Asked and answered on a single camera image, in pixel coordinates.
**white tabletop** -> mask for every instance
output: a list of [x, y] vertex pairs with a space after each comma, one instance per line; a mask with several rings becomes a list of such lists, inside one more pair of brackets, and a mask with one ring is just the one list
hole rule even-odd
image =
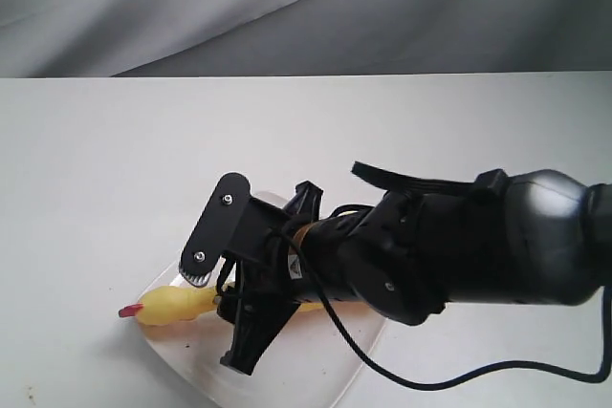
[[[0, 80], [0, 95], [3, 407], [211, 406], [117, 309], [177, 259], [225, 172], [284, 196], [311, 180], [324, 211], [381, 196], [350, 175], [353, 160], [461, 181], [498, 166], [612, 180], [612, 73]], [[591, 372], [599, 309], [599, 295], [578, 308], [452, 305], [420, 327], [392, 324], [374, 357], [421, 381], [505, 358]], [[612, 381], [527, 371], [436, 394], [364, 371], [339, 406], [611, 397]]]

